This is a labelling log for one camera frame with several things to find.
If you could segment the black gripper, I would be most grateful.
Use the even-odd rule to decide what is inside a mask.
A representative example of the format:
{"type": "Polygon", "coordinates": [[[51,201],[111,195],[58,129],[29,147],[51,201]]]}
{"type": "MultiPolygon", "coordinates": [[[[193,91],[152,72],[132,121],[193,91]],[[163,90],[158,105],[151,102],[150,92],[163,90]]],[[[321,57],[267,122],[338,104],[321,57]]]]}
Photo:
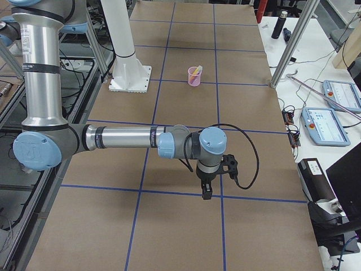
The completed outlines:
{"type": "Polygon", "coordinates": [[[206,173],[200,168],[196,168],[196,175],[201,180],[202,198],[208,200],[212,198],[212,180],[218,175],[217,172],[206,173]]]}

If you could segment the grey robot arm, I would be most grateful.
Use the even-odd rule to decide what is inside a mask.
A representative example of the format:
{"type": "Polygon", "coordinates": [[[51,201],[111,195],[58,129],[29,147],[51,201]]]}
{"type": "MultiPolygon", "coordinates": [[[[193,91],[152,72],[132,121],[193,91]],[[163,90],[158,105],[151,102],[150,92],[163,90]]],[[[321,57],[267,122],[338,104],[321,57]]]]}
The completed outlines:
{"type": "Polygon", "coordinates": [[[17,160],[27,168],[44,171],[76,153],[97,148],[156,148],[162,158],[196,160],[202,198],[212,197],[211,182],[228,158],[227,137],[216,126],[190,132],[173,127],[95,127],[70,124],[62,114],[59,32],[85,33],[85,1],[12,1],[12,16],[19,24],[27,118],[14,140],[17,160]]]}

